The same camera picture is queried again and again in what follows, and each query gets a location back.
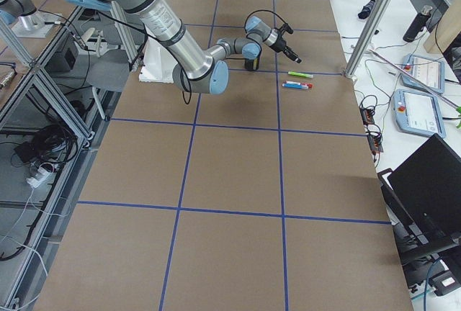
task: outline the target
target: wire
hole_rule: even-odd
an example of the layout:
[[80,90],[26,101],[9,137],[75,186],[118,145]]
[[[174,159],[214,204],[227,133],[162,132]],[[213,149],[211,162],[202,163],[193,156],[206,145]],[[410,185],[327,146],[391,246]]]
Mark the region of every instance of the wire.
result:
[[444,0],[440,0],[439,4],[436,6],[435,10],[432,12],[431,20],[430,20],[429,23],[427,24],[428,27],[431,26],[432,20],[433,20],[433,18],[434,18],[434,14],[439,10],[440,5],[442,5],[443,2],[444,2]]
[[102,13],[100,11],[98,11],[98,13],[101,14],[102,16],[108,18],[108,19],[111,19],[114,22],[120,23],[121,25],[125,25],[126,27],[129,27],[129,28],[131,28],[133,30],[136,30],[138,32],[142,32],[144,35],[149,36],[151,39],[154,39],[155,41],[159,41],[159,39],[157,39],[155,36],[149,34],[146,30],[139,29],[138,27],[135,27],[134,25],[128,24],[128,23],[126,23],[124,21],[120,21],[119,19],[116,19],[116,18],[114,18],[112,16],[109,16],[108,14]]
[[373,75],[370,71],[370,69],[368,68],[368,65],[367,65],[367,62],[369,61],[374,61],[373,59],[366,59],[365,60],[365,69],[367,70],[367,73],[368,73],[368,76],[370,76],[371,80],[372,80],[372,83],[373,83],[373,86],[378,89],[379,91],[381,91],[384,95],[386,95],[388,98],[389,98],[389,101],[391,99],[390,95],[388,93],[386,93],[384,90],[382,90],[379,86],[377,86],[376,82],[375,82],[375,79],[373,78]]
[[22,246],[23,248],[28,248],[28,249],[31,250],[33,253],[35,253],[35,254],[38,256],[38,258],[40,259],[40,263],[42,264],[43,271],[45,272],[45,275],[48,276],[48,270],[46,269],[46,265],[45,265],[45,262],[43,261],[43,257],[42,257],[42,255],[40,255],[40,254],[38,253],[37,250],[35,250],[34,248],[31,248],[30,246],[27,246],[27,245],[25,245],[25,244],[21,244],[19,241],[15,240],[15,239],[12,238],[12,237],[6,236],[5,238],[8,238],[8,239],[10,239],[11,241],[15,242],[17,245],[20,245],[20,246]]
[[[133,30],[136,30],[136,31],[138,31],[138,32],[142,32],[145,36],[150,37],[151,39],[153,39],[153,40],[155,40],[155,41],[161,43],[161,41],[160,41],[159,39],[157,39],[155,36],[149,34],[149,33],[147,32],[147,30],[139,29],[138,27],[135,27],[134,25],[125,23],[125,22],[123,22],[123,21],[120,21],[120,20],[118,20],[118,19],[116,19],[116,18],[114,18],[114,17],[111,17],[111,16],[109,16],[108,14],[104,14],[104,13],[102,13],[102,12],[100,12],[100,11],[98,11],[98,13],[101,14],[102,16],[108,18],[108,19],[111,19],[111,20],[114,21],[114,22],[120,23],[121,25],[125,25],[126,27],[129,27],[129,28],[131,28],[131,29],[133,29]],[[190,101],[191,101],[191,98],[192,98],[192,85],[191,85],[191,83],[190,83],[190,80],[189,80],[189,78],[186,76],[187,83],[189,84],[189,89],[186,89],[186,88],[185,88],[185,83],[184,83],[184,74],[183,74],[185,71],[184,71],[183,67],[181,66],[181,63],[179,62],[179,60],[176,58],[176,56],[175,56],[173,53],[171,53],[170,51],[169,51],[169,53],[170,53],[170,55],[174,58],[174,60],[178,63],[178,65],[181,67],[181,70],[180,70],[180,72],[179,72],[179,74],[181,75],[181,76],[180,76],[180,78],[181,78],[181,84],[182,84],[182,86],[183,86],[183,89],[186,90],[185,92],[184,92],[184,90],[182,91],[182,99],[184,100],[184,103],[185,103],[185,104],[190,104]],[[188,99],[186,99],[185,93],[189,93],[189,98],[188,98]]]
[[450,84],[454,84],[455,86],[461,86],[460,82],[452,81],[451,79],[446,79],[445,81]]
[[[181,69],[181,71],[180,71],[180,76],[179,76],[179,77],[180,77],[180,79],[181,79],[181,85],[182,85],[182,87],[183,87],[183,88],[186,88],[186,84],[184,83],[184,70]],[[189,77],[187,77],[187,75],[186,75],[186,80],[187,80],[187,84],[188,84],[189,89],[186,89],[186,91],[183,91],[183,92],[182,92],[182,99],[184,100],[184,103],[185,103],[185,104],[190,104],[190,100],[191,100],[191,98],[192,98],[192,85],[191,85],[190,80],[189,80]],[[188,98],[188,99],[186,99],[186,95],[185,95],[186,93],[189,94],[189,98]]]
[[26,201],[26,204],[24,206],[24,209],[22,210],[21,214],[19,215],[19,217],[16,219],[16,221],[14,221],[13,225],[9,228],[8,232],[6,232],[5,235],[0,235],[2,236],[3,238],[0,239],[0,244],[3,243],[3,240],[5,240],[6,237],[8,237],[8,235],[13,231],[13,229],[17,226],[17,224],[19,223],[19,221],[21,220],[22,218],[22,215],[24,215],[24,213],[26,212],[27,210],[27,205],[29,204],[30,200],[32,199],[32,195],[34,194],[34,189],[32,189],[32,191],[30,192],[30,195],[29,195],[29,198],[27,198],[27,201]]
[[433,262],[433,264],[429,267],[429,270],[427,271],[426,282],[424,283],[424,301],[423,301],[424,311],[426,311],[427,287],[429,285],[429,278],[431,277],[432,269],[434,268],[436,263],[438,263],[441,259],[442,259],[441,257],[438,257],[438,259],[436,259]]
[[[54,166],[53,166],[51,163],[42,163],[42,164],[40,165],[40,167],[41,167],[42,165],[44,165],[44,164],[51,165],[51,166],[53,167],[53,172],[54,172]],[[70,210],[69,210],[66,214],[64,214],[64,215],[58,214],[58,213],[55,213],[55,212],[46,212],[45,210],[42,210],[42,209],[40,209],[39,207],[36,207],[35,204],[34,204],[34,202],[33,202],[33,199],[32,199],[32,198],[31,198],[30,201],[31,201],[31,205],[32,205],[36,210],[38,210],[39,212],[41,212],[41,213],[43,213],[43,214],[45,214],[45,215],[57,216],[57,217],[67,217],[67,216],[69,216],[69,215],[71,214],[71,211],[70,211]]]
[[9,309],[8,307],[0,306],[0,310],[5,310],[5,311],[18,311],[18,310],[23,310],[23,309],[25,309],[26,307],[28,307],[29,305],[31,305],[35,300],[37,300],[39,296],[40,296],[40,294],[38,294],[34,299],[30,300],[27,304],[24,304],[24,305],[22,305],[21,307],[18,307],[18,308],[16,308],[16,309]]
[[248,15],[248,16],[246,17],[246,19],[245,19],[245,24],[243,25],[243,28],[246,27],[246,23],[247,23],[247,21],[250,19],[250,16],[251,16],[252,14],[257,13],[257,12],[269,12],[269,13],[273,14],[274,16],[278,17],[282,22],[287,23],[287,21],[285,21],[283,18],[281,18],[281,16],[278,15],[278,13],[276,13],[276,12],[274,12],[274,11],[272,11],[272,10],[260,9],[260,10],[255,10],[255,11],[249,13],[249,15]]
[[0,144],[15,144],[15,145],[20,145],[19,143],[16,143],[16,142],[1,142]]
[[67,23],[69,23],[69,24],[75,29],[76,34],[78,34],[79,31],[77,30],[76,26],[73,25],[73,23],[72,23],[71,20],[65,18],[64,16],[62,16],[62,15],[60,15],[60,14],[55,14],[55,13],[53,13],[53,12],[45,11],[45,10],[42,10],[42,9],[40,9],[40,10],[38,10],[38,11],[40,11],[40,12],[45,12],[46,14],[52,14],[53,16],[57,16],[57,17],[60,17],[60,18],[64,19]]

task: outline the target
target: robot arm in background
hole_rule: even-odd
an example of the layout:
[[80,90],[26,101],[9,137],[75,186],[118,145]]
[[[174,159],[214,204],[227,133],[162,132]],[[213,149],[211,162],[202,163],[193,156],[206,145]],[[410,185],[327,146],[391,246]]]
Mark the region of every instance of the robot arm in background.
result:
[[0,19],[6,24],[11,24],[16,18],[19,18],[24,28],[29,31],[45,25],[32,0],[0,0]]
[[[251,31],[251,36],[221,39],[208,50],[202,50],[165,0],[66,1],[101,11],[109,11],[112,8],[111,1],[116,1],[128,14],[137,14],[156,39],[177,60],[178,65],[173,70],[174,83],[181,90],[194,93],[222,93],[228,84],[228,67],[223,60],[235,53],[241,53],[249,60],[258,58],[261,54],[260,42],[268,44],[277,35],[277,32],[273,33],[259,20],[261,24],[258,29]],[[269,28],[269,38],[260,35],[266,32],[265,27]]]

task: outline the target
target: white cable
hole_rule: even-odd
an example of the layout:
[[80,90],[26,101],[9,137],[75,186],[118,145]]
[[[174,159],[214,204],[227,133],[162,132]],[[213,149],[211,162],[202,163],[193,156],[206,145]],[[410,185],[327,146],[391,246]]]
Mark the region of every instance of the white cable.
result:
[[3,240],[5,240],[6,237],[8,237],[8,235],[12,232],[12,230],[16,227],[16,225],[18,224],[18,222],[21,220],[22,218],[22,215],[24,215],[24,213],[26,212],[27,210],[27,205],[29,204],[30,200],[32,199],[32,195],[34,194],[34,189],[32,188],[32,192],[30,192],[30,196],[29,198],[27,199],[26,201],[26,204],[24,206],[24,209],[22,210],[21,212],[21,215],[16,219],[16,221],[14,222],[14,224],[11,226],[11,228],[8,230],[8,232],[6,232],[5,235],[1,235],[3,238],[0,239],[0,244],[3,243]]
[[8,308],[8,307],[0,306],[0,310],[5,310],[5,311],[23,310],[23,309],[25,309],[26,307],[28,307],[30,304],[32,304],[35,300],[37,300],[39,296],[40,296],[40,294],[37,295],[34,299],[30,300],[27,304],[24,304],[24,305],[22,305],[21,307],[18,307],[17,309],[10,309],[10,308]]
[[23,248],[28,248],[28,249],[31,250],[33,253],[35,253],[35,254],[38,256],[38,258],[40,259],[40,263],[42,264],[43,271],[45,272],[45,275],[48,276],[48,270],[46,269],[45,262],[43,261],[42,256],[38,253],[37,250],[35,250],[34,248],[31,248],[30,246],[21,244],[19,241],[13,239],[12,237],[7,237],[7,236],[5,236],[5,235],[3,235],[3,237],[4,237],[4,238],[10,239],[12,242],[16,243],[17,245],[22,246]]

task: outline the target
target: black cable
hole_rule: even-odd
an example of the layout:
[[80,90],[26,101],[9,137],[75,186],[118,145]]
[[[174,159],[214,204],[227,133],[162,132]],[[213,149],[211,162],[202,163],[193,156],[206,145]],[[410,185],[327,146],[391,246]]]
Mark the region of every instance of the black cable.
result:
[[65,96],[69,95],[69,94],[72,94],[73,92],[75,91],[78,91],[78,90],[83,90],[83,89],[88,89],[88,88],[91,88],[92,86],[81,86],[79,88],[75,88],[75,89],[72,89],[70,91],[68,91],[67,93],[64,93]]
[[41,107],[36,101],[36,99],[33,97],[31,94],[26,94],[26,99],[30,101],[30,103],[40,112],[42,113],[49,121],[51,122],[57,122],[58,120],[54,117],[52,117],[50,114],[48,114],[48,110],[44,109]]
[[[103,13],[100,12],[100,11],[98,11],[98,12],[99,12],[102,16],[104,16],[104,17],[106,17],[106,18],[108,18],[108,19],[111,19],[111,20],[114,21],[114,22],[120,23],[121,25],[125,25],[126,27],[129,27],[129,28],[131,28],[131,29],[133,29],[133,30],[136,30],[136,31],[138,31],[138,32],[142,32],[145,36],[148,36],[148,37],[150,37],[151,39],[153,39],[153,40],[155,40],[155,41],[161,43],[161,41],[160,41],[159,39],[157,39],[155,36],[149,34],[146,30],[139,29],[139,28],[137,28],[137,27],[135,27],[135,26],[133,26],[133,25],[131,25],[131,24],[128,24],[128,23],[125,23],[125,22],[120,21],[120,20],[118,20],[118,19],[115,19],[114,17],[111,17],[111,16],[109,16],[109,15],[107,15],[107,14],[103,14]],[[181,78],[181,83],[182,83],[183,88],[184,88],[184,85],[185,85],[185,84],[184,84],[184,69],[182,68],[181,63],[180,63],[179,60],[176,58],[176,56],[175,56],[173,53],[171,53],[170,51],[169,51],[169,53],[170,53],[170,55],[174,58],[174,60],[178,63],[178,65],[181,67],[181,70],[180,70],[179,74],[180,74],[180,78]],[[184,95],[185,92],[182,91],[182,99],[184,100],[184,103],[185,103],[185,104],[190,104],[190,100],[191,100],[191,98],[192,98],[192,86],[191,86],[190,80],[189,80],[189,78],[188,78],[187,76],[186,76],[186,79],[187,79],[187,83],[189,84],[189,89],[186,89],[185,92],[189,93],[189,98],[186,99],[186,97],[185,97],[185,95]]]
[[120,21],[119,19],[116,19],[116,18],[114,18],[112,16],[109,16],[108,14],[104,14],[104,13],[102,13],[100,11],[98,11],[98,13],[101,14],[102,16],[108,18],[108,19],[111,19],[114,22],[120,23],[121,25],[125,25],[126,27],[129,27],[129,28],[131,28],[133,30],[136,30],[138,32],[142,32],[144,35],[149,36],[151,39],[154,39],[155,41],[160,42],[155,36],[152,36],[146,30],[139,29],[138,27],[135,27],[134,25],[128,24],[128,23],[126,23],[124,21]]
[[53,16],[57,16],[57,17],[60,17],[60,18],[64,19],[67,23],[69,23],[69,24],[72,26],[72,28],[75,30],[75,33],[76,33],[76,34],[79,33],[79,31],[77,30],[76,26],[73,25],[72,21],[69,20],[68,18],[65,18],[64,16],[62,16],[62,15],[60,15],[60,14],[55,14],[55,13],[53,13],[53,12],[45,11],[45,10],[42,10],[42,9],[39,9],[38,11],[40,11],[40,12],[45,12],[46,14],[52,14]]
[[7,62],[4,62],[4,61],[0,61],[0,65],[1,66],[9,66],[10,68],[12,68],[13,70],[16,71],[16,63],[7,63]]
[[445,81],[448,83],[454,84],[455,86],[461,86],[460,82],[452,81],[451,79],[446,79]]
[[431,19],[429,20],[429,23],[427,24],[427,27],[431,26],[432,20],[434,18],[434,14],[437,12],[437,10],[439,10],[440,5],[442,5],[443,2],[444,0],[440,0],[439,4],[436,6],[435,10],[432,12],[432,16],[431,16]]
[[[179,76],[179,77],[180,77],[180,79],[181,79],[181,85],[182,85],[183,88],[184,88],[184,87],[185,87],[185,83],[184,83],[184,70],[181,70],[180,72],[181,72],[181,73],[180,73],[180,76]],[[183,92],[182,92],[182,99],[184,100],[184,103],[185,103],[185,104],[190,104],[190,100],[191,100],[191,98],[192,98],[192,85],[191,85],[190,80],[189,80],[189,77],[187,77],[187,75],[186,75],[186,80],[187,80],[187,84],[188,84],[189,89],[186,89],[187,91],[183,91]],[[185,93],[186,93],[186,92],[189,94],[189,98],[188,98],[188,99],[186,99],[186,96],[185,96]]]
[[257,12],[269,12],[269,13],[273,14],[274,16],[278,17],[282,22],[287,23],[287,21],[285,21],[283,18],[281,18],[281,16],[278,15],[278,13],[276,13],[276,12],[274,12],[274,11],[272,11],[272,10],[268,10],[268,9],[260,9],[260,10],[255,10],[255,11],[249,13],[249,15],[248,15],[248,16],[246,17],[246,19],[245,19],[245,23],[243,24],[243,28],[246,27],[246,23],[247,23],[247,21],[250,19],[250,16],[251,16],[252,14],[257,13]]

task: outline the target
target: metal frame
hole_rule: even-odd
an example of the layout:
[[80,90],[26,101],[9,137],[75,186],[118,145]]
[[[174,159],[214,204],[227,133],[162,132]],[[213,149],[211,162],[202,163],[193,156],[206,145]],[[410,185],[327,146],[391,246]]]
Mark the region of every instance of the metal frame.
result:
[[[112,2],[112,9],[110,10],[110,13],[115,19],[127,23],[127,18],[123,9],[116,1]],[[138,52],[136,51],[136,45],[133,36],[131,35],[131,31],[127,26],[120,24],[119,22],[115,22],[115,27],[118,30],[122,44],[125,46],[128,59],[131,63],[134,63],[133,70],[136,70],[138,68],[138,63],[135,59]]]
[[362,59],[365,50],[368,48],[368,45],[389,3],[390,0],[376,0],[375,7],[372,10],[370,18],[367,20],[360,38],[357,41],[356,47],[354,48],[354,52],[352,52],[349,62],[347,63],[347,67],[344,70],[344,75],[347,78],[352,78],[354,76],[357,66]]

